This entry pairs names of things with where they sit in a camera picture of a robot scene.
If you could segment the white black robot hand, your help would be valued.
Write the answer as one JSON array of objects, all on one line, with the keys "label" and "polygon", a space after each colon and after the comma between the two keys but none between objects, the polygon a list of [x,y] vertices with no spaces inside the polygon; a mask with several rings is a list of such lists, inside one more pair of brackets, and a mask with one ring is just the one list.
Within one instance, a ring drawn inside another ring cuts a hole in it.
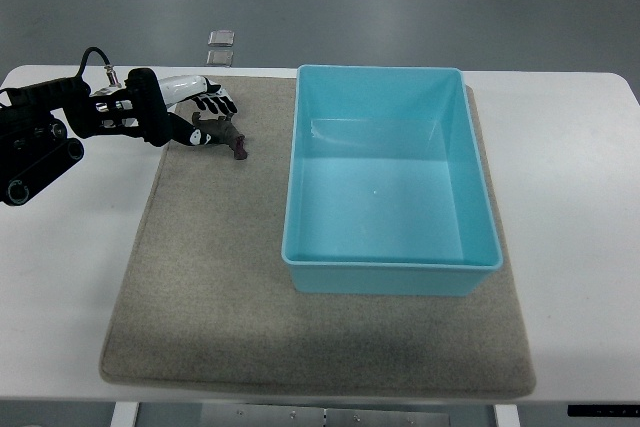
[{"label": "white black robot hand", "polygon": [[139,108],[143,118],[126,118],[123,125],[129,137],[163,146],[173,140],[188,147],[206,144],[207,137],[192,122],[192,114],[215,119],[233,116],[238,109],[226,89],[202,75],[182,75],[159,79],[149,68],[132,70],[125,85],[142,97],[126,100],[128,108]]}]

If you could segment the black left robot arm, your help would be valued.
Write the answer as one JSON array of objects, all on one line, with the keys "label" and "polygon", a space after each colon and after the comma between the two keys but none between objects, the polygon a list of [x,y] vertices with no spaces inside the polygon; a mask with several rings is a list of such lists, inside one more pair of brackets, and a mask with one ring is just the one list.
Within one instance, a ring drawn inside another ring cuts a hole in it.
[{"label": "black left robot arm", "polygon": [[[108,91],[91,95],[83,79],[89,56],[101,57]],[[119,99],[108,96],[121,89],[107,55],[97,47],[83,53],[71,77],[26,87],[3,88],[1,105],[1,201],[22,206],[66,173],[84,156],[83,139],[125,128]]]}]

